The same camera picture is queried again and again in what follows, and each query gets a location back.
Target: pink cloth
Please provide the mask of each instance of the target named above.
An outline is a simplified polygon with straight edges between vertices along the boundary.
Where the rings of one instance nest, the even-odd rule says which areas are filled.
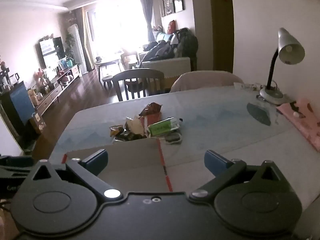
[[[320,152],[320,119],[313,113],[308,99],[302,98],[296,103],[278,106],[277,109],[292,122],[309,143]]]
[[[170,92],[192,90],[204,87],[233,86],[234,82],[243,83],[241,78],[227,71],[193,71],[181,75],[171,87]]]

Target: pile of clothes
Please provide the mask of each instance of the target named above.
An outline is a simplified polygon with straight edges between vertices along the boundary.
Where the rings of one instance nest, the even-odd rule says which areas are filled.
[[[198,51],[198,39],[188,28],[183,28],[174,32],[175,38],[171,41],[153,41],[148,45],[149,52],[140,62],[142,68],[143,62],[170,59],[175,57],[196,58]]]

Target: circular disc cover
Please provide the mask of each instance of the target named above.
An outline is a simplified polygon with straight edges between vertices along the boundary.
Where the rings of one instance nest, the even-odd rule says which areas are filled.
[[[58,234],[85,223],[96,210],[97,199],[87,188],[62,181],[53,187],[38,181],[37,190],[16,194],[11,204],[15,222],[27,231]]]
[[[286,232],[301,214],[301,203],[296,194],[282,191],[268,180],[223,189],[214,200],[214,208],[227,227],[249,236]]]

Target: desk lamp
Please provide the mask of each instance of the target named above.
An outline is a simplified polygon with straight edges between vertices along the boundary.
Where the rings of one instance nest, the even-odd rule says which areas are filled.
[[[284,96],[280,90],[271,87],[273,70],[275,68],[275,63],[278,56],[283,63],[288,65],[300,63],[305,56],[305,51],[302,45],[296,40],[295,37],[290,35],[285,28],[279,29],[278,37],[278,48],[271,61],[268,83],[267,86],[260,91],[260,95],[266,101],[275,105],[281,105],[285,103]]]

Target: lamp base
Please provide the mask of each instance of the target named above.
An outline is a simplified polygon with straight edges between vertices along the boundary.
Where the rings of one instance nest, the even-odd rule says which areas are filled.
[[[283,94],[279,90],[269,90],[267,88],[263,88],[260,90],[260,96],[263,97],[264,100],[272,103],[274,105],[282,105],[286,102]]]

